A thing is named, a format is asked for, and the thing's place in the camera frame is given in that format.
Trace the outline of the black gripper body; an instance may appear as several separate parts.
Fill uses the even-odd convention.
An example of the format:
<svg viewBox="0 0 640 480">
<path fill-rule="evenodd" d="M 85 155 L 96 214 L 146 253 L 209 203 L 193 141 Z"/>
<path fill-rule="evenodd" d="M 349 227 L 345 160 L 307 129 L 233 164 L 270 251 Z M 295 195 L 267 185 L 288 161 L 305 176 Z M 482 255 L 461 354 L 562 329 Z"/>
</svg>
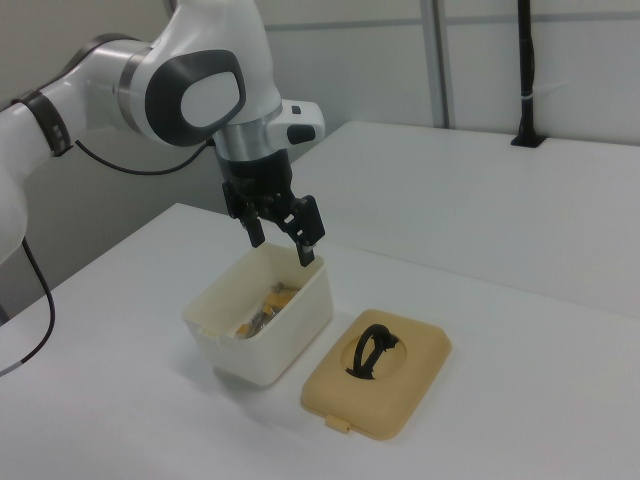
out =
<svg viewBox="0 0 640 480">
<path fill-rule="evenodd" d="M 286 199 L 294 198 L 291 190 L 293 174 L 286 150 L 251 161 L 220 157 L 218 162 L 224 177 L 225 194 L 248 199 L 275 198 L 277 195 Z"/>
</svg>

